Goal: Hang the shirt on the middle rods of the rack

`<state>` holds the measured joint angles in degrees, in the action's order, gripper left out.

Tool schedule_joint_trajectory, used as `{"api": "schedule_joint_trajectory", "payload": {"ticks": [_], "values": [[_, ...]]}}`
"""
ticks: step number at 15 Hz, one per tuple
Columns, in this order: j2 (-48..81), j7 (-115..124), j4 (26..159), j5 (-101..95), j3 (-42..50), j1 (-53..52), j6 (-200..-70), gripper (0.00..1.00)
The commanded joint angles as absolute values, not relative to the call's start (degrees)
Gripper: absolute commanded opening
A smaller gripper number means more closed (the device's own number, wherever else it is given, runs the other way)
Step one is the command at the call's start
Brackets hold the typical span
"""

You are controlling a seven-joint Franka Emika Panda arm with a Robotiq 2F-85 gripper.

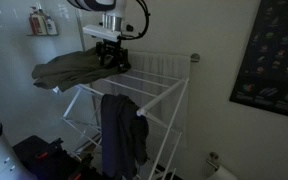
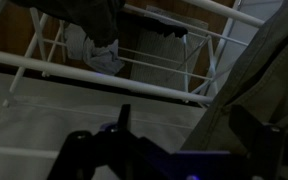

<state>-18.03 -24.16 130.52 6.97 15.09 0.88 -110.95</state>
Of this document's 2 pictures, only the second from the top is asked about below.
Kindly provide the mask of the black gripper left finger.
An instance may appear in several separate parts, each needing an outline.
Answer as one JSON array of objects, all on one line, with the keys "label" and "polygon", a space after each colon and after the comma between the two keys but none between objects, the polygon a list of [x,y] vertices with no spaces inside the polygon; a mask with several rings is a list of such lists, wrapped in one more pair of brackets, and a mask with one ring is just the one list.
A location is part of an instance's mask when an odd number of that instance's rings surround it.
[{"label": "black gripper left finger", "polygon": [[129,131],[131,128],[131,105],[123,104],[117,121],[118,131]]}]

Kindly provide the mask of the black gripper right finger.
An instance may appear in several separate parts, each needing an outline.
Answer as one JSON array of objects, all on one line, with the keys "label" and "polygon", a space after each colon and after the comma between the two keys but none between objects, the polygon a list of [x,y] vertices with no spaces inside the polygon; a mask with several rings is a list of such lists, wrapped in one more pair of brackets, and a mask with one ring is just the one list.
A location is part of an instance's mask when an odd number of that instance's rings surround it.
[{"label": "black gripper right finger", "polygon": [[261,123],[240,105],[232,106],[229,127],[247,151],[252,154],[280,156],[283,152],[282,129]]}]

